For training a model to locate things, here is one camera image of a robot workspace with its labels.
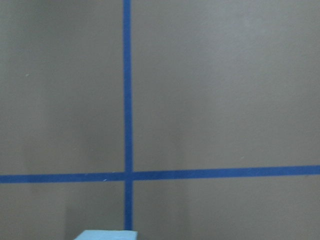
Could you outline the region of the light blue block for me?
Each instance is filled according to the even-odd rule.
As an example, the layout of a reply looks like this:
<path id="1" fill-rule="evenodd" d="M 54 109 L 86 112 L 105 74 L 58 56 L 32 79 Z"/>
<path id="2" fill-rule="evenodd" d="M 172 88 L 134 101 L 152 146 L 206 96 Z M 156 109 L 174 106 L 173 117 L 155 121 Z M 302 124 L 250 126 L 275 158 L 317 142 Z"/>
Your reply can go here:
<path id="1" fill-rule="evenodd" d="M 131 230 L 85 230 L 74 240 L 136 240 L 137 231 Z"/>

